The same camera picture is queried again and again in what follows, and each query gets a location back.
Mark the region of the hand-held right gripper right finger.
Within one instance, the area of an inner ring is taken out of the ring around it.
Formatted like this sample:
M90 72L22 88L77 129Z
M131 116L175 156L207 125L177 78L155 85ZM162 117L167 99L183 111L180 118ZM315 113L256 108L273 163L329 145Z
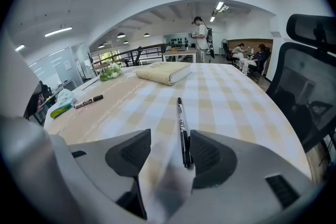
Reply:
M273 221L312 187L304 173L259 144L191 130L190 152L191 196L171 223Z

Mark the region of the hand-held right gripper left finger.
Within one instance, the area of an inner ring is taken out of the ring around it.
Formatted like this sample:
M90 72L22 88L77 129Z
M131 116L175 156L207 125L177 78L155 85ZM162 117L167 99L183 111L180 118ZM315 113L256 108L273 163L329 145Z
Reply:
M84 220L146 220L139 173L151 151L151 131L67 145L50 136L60 172Z

